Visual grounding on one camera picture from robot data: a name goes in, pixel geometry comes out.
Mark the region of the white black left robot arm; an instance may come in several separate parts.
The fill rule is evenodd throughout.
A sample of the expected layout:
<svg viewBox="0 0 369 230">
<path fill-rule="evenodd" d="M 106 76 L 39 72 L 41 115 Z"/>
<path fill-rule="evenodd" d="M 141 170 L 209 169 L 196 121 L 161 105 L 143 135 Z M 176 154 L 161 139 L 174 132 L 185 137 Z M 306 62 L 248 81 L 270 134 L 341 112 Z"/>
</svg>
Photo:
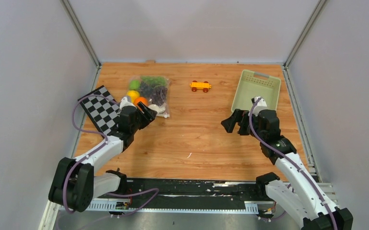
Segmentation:
<svg viewBox="0 0 369 230">
<path fill-rule="evenodd" d="M 157 112 L 143 103 L 126 105 L 117 116 L 117 125 L 103 141 L 74 159 L 64 157 L 58 163 L 48 193 L 49 201 L 63 205 L 70 212 L 83 212 L 94 198 L 112 193 L 117 198 L 128 192 L 127 176 L 119 170 L 96 172 L 114 156 L 125 151 L 138 130 L 155 120 Z"/>
</svg>

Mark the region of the clear zip top bag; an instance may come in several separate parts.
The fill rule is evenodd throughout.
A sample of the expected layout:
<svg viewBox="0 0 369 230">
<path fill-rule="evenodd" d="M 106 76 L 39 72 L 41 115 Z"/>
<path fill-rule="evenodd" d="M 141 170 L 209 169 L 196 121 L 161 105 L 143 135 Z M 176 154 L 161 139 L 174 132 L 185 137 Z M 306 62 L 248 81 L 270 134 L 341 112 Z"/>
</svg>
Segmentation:
<svg viewBox="0 0 369 230">
<path fill-rule="evenodd" d="M 128 82 L 126 96 L 134 105 L 143 103 L 157 112 L 157 116 L 169 118 L 168 89 L 170 82 L 165 76 L 140 75 Z"/>
</svg>

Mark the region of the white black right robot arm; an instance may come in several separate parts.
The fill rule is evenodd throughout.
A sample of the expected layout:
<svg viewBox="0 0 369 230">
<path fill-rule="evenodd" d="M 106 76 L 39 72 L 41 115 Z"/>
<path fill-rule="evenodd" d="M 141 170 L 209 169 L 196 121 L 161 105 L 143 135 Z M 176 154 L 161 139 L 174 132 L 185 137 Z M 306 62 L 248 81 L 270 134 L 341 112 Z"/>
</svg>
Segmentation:
<svg viewBox="0 0 369 230">
<path fill-rule="evenodd" d="M 262 153 L 289 180 L 291 188 L 273 172 L 258 176 L 255 193 L 259 199 L 270 198 L 280 204 L 302 230 L 352 229 L 352 213 L 327 196 L 304 167 L 296 148 L 281 135 L 276 111 L 251 113 L 236 109 L 221 125 L 228 133 L 239 125 L 239 135 L 259 140 Z"/>
</svg>

